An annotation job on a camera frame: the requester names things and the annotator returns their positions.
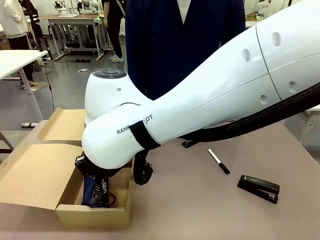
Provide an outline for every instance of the stapler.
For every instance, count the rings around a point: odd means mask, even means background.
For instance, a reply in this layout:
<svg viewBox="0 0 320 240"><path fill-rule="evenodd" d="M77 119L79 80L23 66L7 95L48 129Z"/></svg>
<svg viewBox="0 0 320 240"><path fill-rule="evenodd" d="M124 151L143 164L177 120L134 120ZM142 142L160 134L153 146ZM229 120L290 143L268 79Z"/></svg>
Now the stapler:
<svg viewBox="0 0 320 240"><path fill-rule="evenodd" d="M280 186L273 182L242 175L237 186L273 204L278 201Z"/></svg>

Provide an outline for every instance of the white desk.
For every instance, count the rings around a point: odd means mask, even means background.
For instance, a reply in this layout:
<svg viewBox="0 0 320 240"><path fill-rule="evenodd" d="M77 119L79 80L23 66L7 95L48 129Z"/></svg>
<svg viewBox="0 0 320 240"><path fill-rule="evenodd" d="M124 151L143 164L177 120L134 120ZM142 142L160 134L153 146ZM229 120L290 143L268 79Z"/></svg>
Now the white desk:
<svg viewBox="0 0 320 240"><path fill-rule="evenodd" d="M20 77L25 86L25 90L32 101L36 117L38 121L42 121L44 118L41 114L36 98L28 84L26 74L23 67L37 60L38 58L48 54L47 51L38 50L1 50L0 51L0 80L6 76L19 72Z"/></svg>
<svg viewBox="0 0 320 240"><path fill-rule="evenodd" d="M306 140L306 137L309 135L310 131L314 127L315 123L319 119L320 105L310 108L307 112L310 112L310 114L307 114L305 112L301 114L301 116L306 120L303 130L301 132L301 136L299 138L299 141L302 145Z"/></svg>
<svg viewBox="0 0 320 240"><path fill-rule="evenodd" d="M40 17L41 20L48 20L49 26L51 28L53 41L58 53L58 58L61 58L64 53L60 54L60 49L58 47L57 41L63 46L63 52L66 51L84 51L84 52L95 52L97 51L98 57L96 61L104 55L104 49L109 44L108 39L105 38L105 29L103 26L103 20L99 18L97 14L80 14L75 17L61 17L57 14L51 14ZM77 32L77 38L79 42L78 47L68 47L67 46L67 36L70 35L68 25L74 26ZM87 47L85 42L88 42L89 34L87 26L92 26L95 37L96 47Z"/></svg>

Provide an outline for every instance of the workbench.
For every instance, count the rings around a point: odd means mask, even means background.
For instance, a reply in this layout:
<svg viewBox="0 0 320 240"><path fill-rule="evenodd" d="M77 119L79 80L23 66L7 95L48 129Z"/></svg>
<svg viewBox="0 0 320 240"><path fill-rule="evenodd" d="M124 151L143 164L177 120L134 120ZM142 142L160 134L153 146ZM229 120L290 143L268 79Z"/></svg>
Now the workbench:
<svg viewBox="0 0 320 240"><path fill-rule="evenodd" d="M62 51L97 51L98 61L104 55L104 49L110 45L109 39L106 37L103 20L97 14L80 14L75 17L59 17L57 14L46 15L41 17L42 20L48 20L49 27L52 31L53 41L60 58L60 49L58 43L63 46ZM79 47L68 47L67 36L70 35L68 25L75 26ZM87 26L93 26L96 47L86 47L85 42L89 39Z"/></svg>
<svg viewBox="0 0 320 240"><path fill-rule="evenodd" d="M44 123L14 151L25 142L38 144ZM136 186L130 228L65 229L51 210L2 203L0 239L318 239L320 168L282 124L189 149L182 142L149 152L154 172L148 184ZM241 175L279 184L277 204L238 188Z"/></svg>
<svg viewBox="0 0 320 240"><path fill-rule="evenodd" d="M300 116L304 118L305 124L301 131L301 135L299 137L300 143L303 145L305 144L307 137L311 130L313 129L314 125L319 121L320 117L320 105L314 106L309 110L300 113Z"/></svg>

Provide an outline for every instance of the cable on floor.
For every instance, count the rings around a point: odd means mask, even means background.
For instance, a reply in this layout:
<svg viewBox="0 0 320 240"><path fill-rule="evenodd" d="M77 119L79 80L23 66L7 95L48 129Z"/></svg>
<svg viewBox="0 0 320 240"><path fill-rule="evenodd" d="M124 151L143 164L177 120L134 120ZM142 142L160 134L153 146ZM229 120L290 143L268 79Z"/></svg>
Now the cable on floor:
<svg viewBox="0 0 320 240"><path fill-rule="evenodd" d="M286 2L286 0L284 0L284 1L283 1L283 4L282 4L282 7L281 7L281 10L282 10L282 9L284 9L285 2Z"/></svg>
<svg viewBox="0 0 320 240"><path fill-rule="evenodd" d="M54 95L52 93L52 87L51 87L51 84L49 82L49 78L48 78L48 70L47 70L47 64L46 64L46 59L42 59L45 63L44 63L44 67L45 67L45 75L46 75L46 79L48 81L48 84L49 84L49 89L50 89L50 92L51 92L51 98L52 98L52 110L55 111L55 102L54 102Z"/></svg>

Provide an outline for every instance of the circular hole on robot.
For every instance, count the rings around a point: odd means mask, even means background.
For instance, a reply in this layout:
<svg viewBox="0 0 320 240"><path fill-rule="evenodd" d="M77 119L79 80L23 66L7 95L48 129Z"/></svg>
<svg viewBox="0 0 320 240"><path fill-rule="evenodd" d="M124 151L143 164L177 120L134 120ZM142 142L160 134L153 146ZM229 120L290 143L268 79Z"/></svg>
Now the circular hole on robot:
<svg viewBox="0 0 320 240"><path fill-rule="evenodd" d="M261 102L261 104L266 105L268 103L267 96L266 95L261 95L260 96L260 102Z"/></svg>
<svg viewBox="0 0 320 240"><path fill-rule="evenodd" d="M289 92L296 94L298 92L298 85L294 81L289 82Z"/></svg>
<svg viewBox="0 0 320 240"><path fill-rule="evenodd" d="M248 49L244 49L242 51L242 57L243 59L246 61L246 62L249 62L250 61L250 52Z"/></svg>
<svg viewBox="0 0 320 240"><path fill-rule="evenodd" d="M281 43L280 33L274 32L274 33L272 34L272 43L273 43L273 45L275 45L276 47L279 47L279 46L280 46L280 43Z"/></svg>

